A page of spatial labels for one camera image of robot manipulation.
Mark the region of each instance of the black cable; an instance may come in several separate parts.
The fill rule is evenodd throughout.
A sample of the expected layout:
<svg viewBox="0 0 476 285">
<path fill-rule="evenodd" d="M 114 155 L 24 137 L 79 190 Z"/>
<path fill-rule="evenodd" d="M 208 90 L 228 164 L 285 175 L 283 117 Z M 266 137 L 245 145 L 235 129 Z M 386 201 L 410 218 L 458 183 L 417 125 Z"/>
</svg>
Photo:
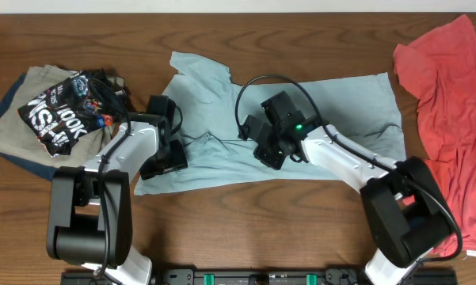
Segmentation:
<svg viewBox="0 0 476 285">
<path fill-rule="evenodd" d="M 235 118 L 236 118 L 236 124 L 238 125 L 239 134 L 242 138 L 247 138 L 248 134 L 244 135 L 244 131 L 245 131 L 245 130 L 243 130 L 244 126 L 239 124 L 239 118 L 238 118 L 239 101 L 241 100 L 241 96 L 243 95 L 243 93 L 245 92 L 245 89 L 248 86 L 250 86 L 252 83 L 254 83 L 258 80 L 264 79 L 264 78 L 280 78 L 280 79 L 282 79 L 286 82 L 290 82 L 290 83 L 294 84 L 296 87 L 298 87 L 299 90 L 301 90 L 301 92 L 303 92 L 303 94 L 306 96 L 306 98 L 310 102 L 312 108 L 315 111 L 315 114 L 320 119 L 320 123 L 321 123 L 322 127 L 324 128 L 324 131 L 326 132 L 328 137 L 331 139 L 332 143 L 336 143 L 338 146 L 340 146 L 344 150 L 347 150 L 349 153 L 354 154 L 358 158 L 361 158 L 364 161 L 370 163 L 371 165 L 379 167 L 380 169 L 385 170 L 388 173 L 397 173 L 397 171 L 395 169 L 392 169 L 392 168 L 378 162 L 376 160 L 376 158 L 369 158 L 368 156 L 366 156 L 364 154 L 361 154 L 360 152 L 358 152 L 358 151 L 354 150 L 353 148 L 351 148 L 351 147 L 345 145 L 344 143 L 342 143 L 338 139 L 337 134 L 333 135 L 329 131 L 327 126 L 325 124 L 323 124 L 324 119 L 322 118 L 322 115 L 321 115 L 320 111 L 318 110 L 317 105 L 315 104 L 315 102 L 311 98 L 310 94 L 298 82 L 296 82 L 295 80 L 290 79 L 286 76 L 283 76 L 283 75 L 266 74 L 266 75 L 257 76 L 254 79 L 250 80 L 248 83 L 246 83 L 242 87 L 242 89 L 239 91 L 238 98 L 236 99 L 236 107 L 235 107 L 235 110 L 234 110 L 234 115 L 235 115 Z M 401 174 L 399 174 L 399 176 L 401 177 L 401 179 L 403 180 L 404 183 L 406 183 L 410 187 L 418 190 L 419 192 L 424 193 L 431 201 L 433 201 L 436 204 L 436 206 L 442 211 L 442 215 L 444 215 L 446 220 L 448 220 L 448 222 L 449 222 L 451 228 L 454 230 L 454 232 L 456 234 L 456 237 L 457 237 L 457 240 L 458 240 L 458 247 L 456 248 L 456 251 L 454 253 L 452 253 L 450 256 L 423 258 L 423 259 L 421 259 L 422 262 L 447 261 L 447 260 L 451 260 L 451 259 L 457 257 L 463 249 L 463 236 L 461 235 L 461 230 L 459 229 L 458 224 L 456 223 L 454 217 L 450 214 L 449 210 L 446 209 L 435 197 L 433 197 L 433 195 L 428 190 L 426 190 L 424 186 L 418 184 L 417 182 L 415 182 L 413 180 L 408 179 L 407 177 L 404 177 Z"/>
<path fill-rule="evenodd" d="M 108 85 L 106 85 L 104 82 L 97 79 L 91 79 L 89 81 L 89 87 L 92 89 L 94 94 L 100 96 L 101 98 L 105 98 L 105 97 L 103 97 L 100 94 L 100 91 L 93 85 L 93 83 L 97 83 L 98 85 L 104 86 L 106 91 L 108 92 L 110 91 L 109 94 L 112 93 L 112 95 L 116 96 L 114 91 L 112 91 L 112 89 Z M 102 209 L 102 216 L 104 219 L 105 250 L 104 250 L 104 261 L 102 262 L 102 266 L 93 273 L 93 277 L 95 279 L 100 279 L 102 277 L 105 277 L 105 269 L 108 267 L 109 252 L 111 251 L 110 250 L 111 233 L 109 230 L 109 213 L 107 208 L 107 201 L 105 198 L 105 186 L 102 181 L 102 174 L 104 172 L 104 166 L 109 162 L 109 158 L 111 157 L 112 153 L 131 134 L 131 121 L 130 121 L 130 117 L 128 116 L 128 111 L 125 108 L 123 102 L 121 102 L 119 98 L 117 102 L 118 102 L 119 108 L 121 108 L 122 115 L 127 121 L 127 130 L 125 131 L 125 134 L 114 145 L 112 145 L 111 148 L 109 148 L 108 152 L 106 152 L 104 155 L 101 156 L 101 162 L 100 162 L 100 165 L 98 166 L 97 187 L 98 187 L 99 196 L 101 197 L 101 209 Z"/>
<path fill-rule="evenodd" d="M 180 123 L 178 123 L 178 125 L 173 130 L 171 130 L 171 135 L 176 134 L 181 129 L 181 124 L 183 123 L 183 113 L 181 112 L 180 107 L 176 106 L 176 110 L 180 113 Z"/>
</svg>

